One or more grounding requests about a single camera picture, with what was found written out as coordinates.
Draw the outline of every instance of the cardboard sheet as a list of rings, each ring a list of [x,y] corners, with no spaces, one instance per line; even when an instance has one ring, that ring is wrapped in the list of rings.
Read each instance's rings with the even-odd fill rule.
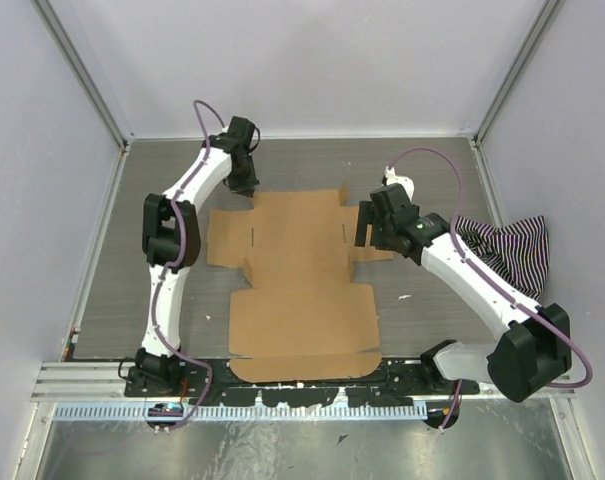
[[[253,210],[213,210],[207,261],[242,268],[253,288],[231,294],[230,367],[248,382],[371,373],[381,355],[373,287],[352,262],[392,259],[353,246],[347,189],[258,193]]]

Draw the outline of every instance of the white panel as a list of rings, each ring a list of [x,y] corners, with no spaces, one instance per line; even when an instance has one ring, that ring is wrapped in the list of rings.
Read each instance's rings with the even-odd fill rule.
[[[605,0],[565,3],[485,150],[509,220],[548,221],[546,297],[594,366],[579,401],[605,478]]]
[[[271,136],[477,129],[542,0],[55,0],[138,137],[198,134],[199,97]]]
[[[117,145],[25,0],[0,0],[0,479],[62,347]]]

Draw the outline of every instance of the black and white striped fabric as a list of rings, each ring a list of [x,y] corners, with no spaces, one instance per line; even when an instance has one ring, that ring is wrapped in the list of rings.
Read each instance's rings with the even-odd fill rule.
[[[538,300],[549,273],[549,239],[544,217],[502,228],[460,217],[455,230],[471,251],[527,297]]]

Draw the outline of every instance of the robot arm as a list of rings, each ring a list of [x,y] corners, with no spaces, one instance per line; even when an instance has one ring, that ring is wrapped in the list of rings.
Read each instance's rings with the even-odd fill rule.
[[[464,252],[458,252],[449,224],[437,214],[420,216],[419,207],[411,203],[412,195],[413,182],[387,170],[384,186],[371,192],[371,201],[360,202],[356,245],[366,244],[371,224],[371,245],[411,258],[442,279],[478,314],[496,340],[490,345],[449,340],[425,352],[421,360],[430,380],[493,383],[507,398],[521,402],[565,373],[571,367],[569,347],[515,305],[537,311],[568,336],[566,312],[557,305],[542,308],[516,291],[459,237],[457,244]],[[469,260],[509,292],[514,302],[482,280]]]
[[[137,351],[135,366],[129,372],[132,381],[173,389],[179,384],[179,359],[157,335],[152,315],[165,340],[180,348],[180,310],[186,278],[200,253],[202,241],[198,213],[213,189],[224,182],[232,193],[252,197],[259,183],[255,176],[251,141],[256,127],[249,120],[233,117],[228,128],[209,137],[210,148],[203,145],[184,175],[162,195],[150,194],[144,202],[142,249],[151,276],[151,298],[147,328],[142,347]],[[180,231],[174,205],[184,223]],[[181,245],[185,243],[182,261]],[[154,295],[158,284],[162,288]]]

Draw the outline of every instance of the unfolded cardboard box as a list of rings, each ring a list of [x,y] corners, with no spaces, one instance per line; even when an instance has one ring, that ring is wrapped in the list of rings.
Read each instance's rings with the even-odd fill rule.
[[[231,294],[231,370],[247,382],[361,377],[380,362],[371,285],[353,262],[389,252],[353,246],[347,189],[258,193],[247,211],[213,210],[211,265],[242,268],[252,288]]]

